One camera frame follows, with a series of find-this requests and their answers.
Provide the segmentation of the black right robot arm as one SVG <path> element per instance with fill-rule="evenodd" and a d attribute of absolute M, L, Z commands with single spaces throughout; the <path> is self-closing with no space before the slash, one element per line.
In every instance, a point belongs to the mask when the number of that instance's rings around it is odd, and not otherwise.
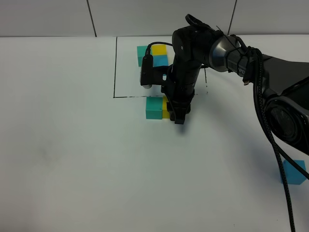
<path fill-rule="evenodd" d="M 262 54 L 236 35 L 214 30 L 192 15 L 188 26 L 174 31 L 175 52 L 166 87 L 170 119 L 183 124 L 191 110 L 195 83 L 202 67 L 236 73 L 253 84 L 259 122 L 295 149 L 309 152 L 309 65 Z"/>

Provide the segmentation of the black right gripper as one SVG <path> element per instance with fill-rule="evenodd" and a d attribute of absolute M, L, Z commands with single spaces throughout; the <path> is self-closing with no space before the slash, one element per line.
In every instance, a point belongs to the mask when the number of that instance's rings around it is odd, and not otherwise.
<path fill-rule="evenodd" d="M 161 92 L 169 101 L 167 109 L 170 120 L 175 121 L 175 124 L 184 124 L 185 116 L 191 111 L 201 66 L 200 62 L 175 62 L 168 70 L 167 83 L 161 87 Z"/>

